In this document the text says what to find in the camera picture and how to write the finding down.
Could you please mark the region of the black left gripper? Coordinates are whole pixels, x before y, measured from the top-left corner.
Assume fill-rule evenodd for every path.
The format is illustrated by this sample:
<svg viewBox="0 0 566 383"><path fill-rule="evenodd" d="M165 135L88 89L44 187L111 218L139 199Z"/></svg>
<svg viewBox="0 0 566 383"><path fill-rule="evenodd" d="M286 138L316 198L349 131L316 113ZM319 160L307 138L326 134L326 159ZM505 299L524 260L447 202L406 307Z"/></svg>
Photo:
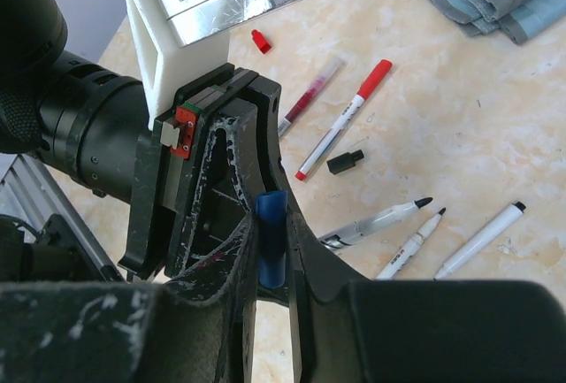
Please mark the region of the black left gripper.
<svg viewBox="0 0 566 383"><path fill-rule="evenodd" d="M134 162L126 252L131 281L175 277L225 241L258 195L283 187L281 86L224 64L177 89Z"/></svg>

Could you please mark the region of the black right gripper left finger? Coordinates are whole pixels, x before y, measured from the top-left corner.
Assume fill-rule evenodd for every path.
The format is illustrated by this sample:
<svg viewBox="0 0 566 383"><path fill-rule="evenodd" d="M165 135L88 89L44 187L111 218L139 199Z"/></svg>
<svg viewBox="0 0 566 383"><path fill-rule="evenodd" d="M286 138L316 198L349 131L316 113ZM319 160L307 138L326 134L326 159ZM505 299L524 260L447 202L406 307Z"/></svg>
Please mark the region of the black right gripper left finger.
<svg viewBox="0 0 566 383"><path fill-rule="evenodd" d="M256 315L255 220L164 284L22 281L33 250L1 221L4 382L248 382Z"/></svg>

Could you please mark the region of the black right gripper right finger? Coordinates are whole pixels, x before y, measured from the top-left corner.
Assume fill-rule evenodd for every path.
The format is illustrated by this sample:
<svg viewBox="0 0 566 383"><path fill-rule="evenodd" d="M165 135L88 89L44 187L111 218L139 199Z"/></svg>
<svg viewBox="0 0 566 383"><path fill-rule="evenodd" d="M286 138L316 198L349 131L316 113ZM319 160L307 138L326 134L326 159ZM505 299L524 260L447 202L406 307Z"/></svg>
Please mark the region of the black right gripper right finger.
<svg viewBox="0 0 566 383"><path fill-rule="evenodd" d="M364 277L287 216L298 382L562 382L565 311L525 280Z"/></svg>

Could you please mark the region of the white brown-end marker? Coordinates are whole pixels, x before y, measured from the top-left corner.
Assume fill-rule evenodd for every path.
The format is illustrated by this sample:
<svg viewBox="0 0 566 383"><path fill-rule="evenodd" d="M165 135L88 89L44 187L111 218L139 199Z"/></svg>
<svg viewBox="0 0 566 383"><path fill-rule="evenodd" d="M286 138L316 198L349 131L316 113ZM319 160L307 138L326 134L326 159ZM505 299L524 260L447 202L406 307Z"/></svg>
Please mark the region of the white brown-end marker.
<svg viewBox="0 0 566 383"><path fill-rule="evenodd" d="M436 230L446 213L446 209L442 208L428 219L393 255L386 266L375 277L375 280L393 280Z"/></svg>

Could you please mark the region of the red clear pen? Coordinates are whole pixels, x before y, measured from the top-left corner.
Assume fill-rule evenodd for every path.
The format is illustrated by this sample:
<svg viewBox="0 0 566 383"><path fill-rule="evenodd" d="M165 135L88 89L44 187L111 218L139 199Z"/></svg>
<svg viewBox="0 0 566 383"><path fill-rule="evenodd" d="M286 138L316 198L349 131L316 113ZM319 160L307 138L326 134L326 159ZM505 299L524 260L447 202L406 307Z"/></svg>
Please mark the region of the red clear pen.
<svg viewBox="0 0 566 383"><path fill-rule="evenodd" d="M345 61L340 57L332 58L309 84L305 92L294 103L290 110L280 120L278 137L281 139L293 126L295 121L308 109L310 104L322 93L336 73L344 66Z"/></svg>

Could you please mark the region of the blue pen cap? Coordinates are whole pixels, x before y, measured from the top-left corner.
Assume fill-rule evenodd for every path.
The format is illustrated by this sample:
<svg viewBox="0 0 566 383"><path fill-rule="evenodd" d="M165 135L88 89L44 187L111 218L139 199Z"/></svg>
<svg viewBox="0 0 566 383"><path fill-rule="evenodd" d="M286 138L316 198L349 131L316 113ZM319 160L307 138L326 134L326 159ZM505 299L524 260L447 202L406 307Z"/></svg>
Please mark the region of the blue pen cap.
<svg viewBox="0 0 566 383"><path fill-rule="evenodd" d="M278 190L259 195L256 199L256 218L259 282L265 288L280 288L286 279L287 191Z"/></svg>

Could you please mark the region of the white blue-end marker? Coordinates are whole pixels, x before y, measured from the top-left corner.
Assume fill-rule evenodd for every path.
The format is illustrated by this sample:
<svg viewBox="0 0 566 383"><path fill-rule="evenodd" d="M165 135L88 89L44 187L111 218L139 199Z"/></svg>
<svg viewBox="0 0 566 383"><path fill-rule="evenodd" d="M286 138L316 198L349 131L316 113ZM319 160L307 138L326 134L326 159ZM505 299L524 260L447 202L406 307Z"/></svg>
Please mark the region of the white blue-end marker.
<svg viewBox="0 0 566 383"><path fill-rule="evenodd" d="M354 246L364 238L410 218L432 201L432 197L424 197L412 202L391 206L377 214L356 220L332 230L328 234L319 236L318 241L332 251Z"/></svg>

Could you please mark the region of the red marker cap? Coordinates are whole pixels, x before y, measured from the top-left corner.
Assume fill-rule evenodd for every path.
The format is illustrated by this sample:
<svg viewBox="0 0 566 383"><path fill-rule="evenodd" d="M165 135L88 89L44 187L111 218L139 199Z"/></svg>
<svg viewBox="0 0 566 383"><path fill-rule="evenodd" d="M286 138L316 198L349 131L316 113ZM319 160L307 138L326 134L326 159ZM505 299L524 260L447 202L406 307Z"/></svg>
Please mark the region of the red marker cap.
<svg viewBox="0 0 566 383"><path fill-rule="evenodd" d="M372 69L371 73L363 81L362 85L357 91L357 94L364 100L367 100L380 84L380 82L387 76L392 67L393 63L389 60L380 60Z"/></svg>

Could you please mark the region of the white red-end marker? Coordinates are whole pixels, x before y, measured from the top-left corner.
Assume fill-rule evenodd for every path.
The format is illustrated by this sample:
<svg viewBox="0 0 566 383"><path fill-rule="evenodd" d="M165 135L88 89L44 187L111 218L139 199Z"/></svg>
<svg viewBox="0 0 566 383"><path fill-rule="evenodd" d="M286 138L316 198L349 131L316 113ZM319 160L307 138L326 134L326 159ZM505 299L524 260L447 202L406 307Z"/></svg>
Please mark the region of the white red-end marker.
<svg viewBox="0 0 566 383"><path fill-rule="evenodd" d="M313 170L319 160L326 154L326 152L333 146L337 138L340 136L341 132L347 128L348 123L356 115L357 111L362 107L365 101L366 99L363 96L355 95L353 97L348 107L333 122L330 129L317 143L317 145L309 153L309 155L304 159L302 165L299 167L298 171L295 174L295 177L299 181L304 181L307 179L309 173Z"/></svg>

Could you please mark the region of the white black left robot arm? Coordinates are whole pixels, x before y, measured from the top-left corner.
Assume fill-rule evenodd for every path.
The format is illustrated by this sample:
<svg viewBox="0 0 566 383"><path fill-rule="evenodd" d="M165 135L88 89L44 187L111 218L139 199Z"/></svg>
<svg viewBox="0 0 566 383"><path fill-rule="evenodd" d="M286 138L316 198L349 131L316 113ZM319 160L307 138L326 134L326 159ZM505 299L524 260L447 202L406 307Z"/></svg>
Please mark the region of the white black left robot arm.
<svg viewBox="0 0 566 383"><path fill-rule="evenodd" d="M279 85L230 64L199 77L182 65L152 118L139 80L66 51L66 38L55 0L1 0L2 147L129 205L119 263L130 277L256 283Z"/></svg>

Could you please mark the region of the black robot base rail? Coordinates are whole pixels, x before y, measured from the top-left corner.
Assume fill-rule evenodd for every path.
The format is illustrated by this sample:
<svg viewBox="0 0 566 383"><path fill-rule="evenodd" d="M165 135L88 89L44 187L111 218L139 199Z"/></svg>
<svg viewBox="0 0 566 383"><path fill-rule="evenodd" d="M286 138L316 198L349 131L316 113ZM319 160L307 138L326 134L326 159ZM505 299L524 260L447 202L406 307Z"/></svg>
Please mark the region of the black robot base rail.
<svg viewBox="0 0 566 383"><path fill-rule="evenodd" d="M83 268L103 281L123 279L86 223L40 161L21 155L1 156L1 212L23 220L41 244L78 251Z"/></svg>

